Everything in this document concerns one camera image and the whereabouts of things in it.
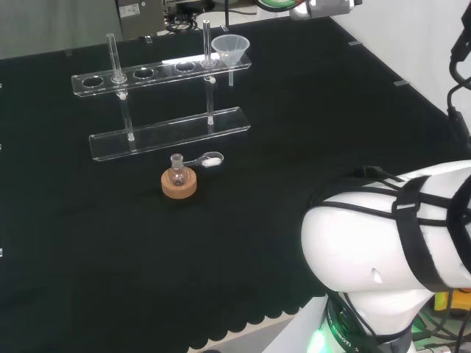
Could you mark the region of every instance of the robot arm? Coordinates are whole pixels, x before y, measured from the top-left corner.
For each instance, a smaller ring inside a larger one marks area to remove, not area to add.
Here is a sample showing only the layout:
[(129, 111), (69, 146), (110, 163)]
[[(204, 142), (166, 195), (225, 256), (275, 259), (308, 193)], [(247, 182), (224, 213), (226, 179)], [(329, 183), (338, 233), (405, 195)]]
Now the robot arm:
[(394, 341), (395, 353), (413, 352), (411, 322), (433, 292), (471, 286), (471, 161), (394, 179), (318, 200), (303, 219), (309, 267), (340, 292), (322, 325), (333, 352), (358, 336), (343, 321), (348, 307), (380, 350)]

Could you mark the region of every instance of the electronic device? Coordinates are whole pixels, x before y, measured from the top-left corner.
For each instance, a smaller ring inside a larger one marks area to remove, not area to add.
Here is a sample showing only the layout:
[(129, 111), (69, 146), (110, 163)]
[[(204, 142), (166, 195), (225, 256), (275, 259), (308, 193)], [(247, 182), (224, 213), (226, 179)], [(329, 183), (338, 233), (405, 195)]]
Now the electronic device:
[(118, 0), (123, 39), (156, 35), (165, 29), (162, 0)]

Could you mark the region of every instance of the black strap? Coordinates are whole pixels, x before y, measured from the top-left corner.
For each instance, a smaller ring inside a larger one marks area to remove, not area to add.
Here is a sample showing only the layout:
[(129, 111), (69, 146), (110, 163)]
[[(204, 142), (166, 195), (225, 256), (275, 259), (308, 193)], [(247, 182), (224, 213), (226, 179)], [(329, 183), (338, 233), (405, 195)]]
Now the black strap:
[(421, 176), (405, 183), (392, 204), (392, 214), (396, 218), (400, 242), (412, 273), (428, 290), (442, 292), (449, 288), (436, 270), (417, 219), (419, 192), (427, 179), (428, 176)]
[(466, 230), (464, 217), (471, 197), (471, 176), (469, 176), (451, 199), (447, 210), (447, 228), (464, 267), (471, 273), (471, 239)]

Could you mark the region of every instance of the table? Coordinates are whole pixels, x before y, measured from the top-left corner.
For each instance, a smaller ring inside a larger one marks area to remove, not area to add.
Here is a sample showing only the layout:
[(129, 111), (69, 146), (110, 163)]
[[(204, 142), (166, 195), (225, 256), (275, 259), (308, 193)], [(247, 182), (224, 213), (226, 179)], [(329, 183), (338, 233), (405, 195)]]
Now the table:
[[(70, 78), (108, 69), (106, 46), (0, 61), (1, 352), (180, 353), (294, 313), (324, 293), (300, 248), (313, 190), (354, 165), (466, 157), (445, 115), (329, 18), (230, 30), (253, 64), (233, 88), (218, 77), (215, 109), (240, 106), (248, 133), (103, 163), (88, 136), (122, 129), (116, 97), (78, 99)], [(202, 33), (118, 48), (151, 63), (199, 54)], [(204, 112), (203, 81), (132, 90), (130, 109), (136, 126)], [(170, 155), (206, 151), (224, 165), (167, 199)]]

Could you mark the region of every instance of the plastic funnel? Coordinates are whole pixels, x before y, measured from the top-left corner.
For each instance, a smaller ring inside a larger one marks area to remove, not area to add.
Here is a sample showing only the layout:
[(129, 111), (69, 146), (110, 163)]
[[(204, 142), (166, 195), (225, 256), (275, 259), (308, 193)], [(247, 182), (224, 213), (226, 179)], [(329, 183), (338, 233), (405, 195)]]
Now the plastic funnel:
[(241, 35), (220, 35), (211, 42), (212, 47), (219, 54), (221, 60), (227, 65), (236, 64), (249, 48), (250, 42)]

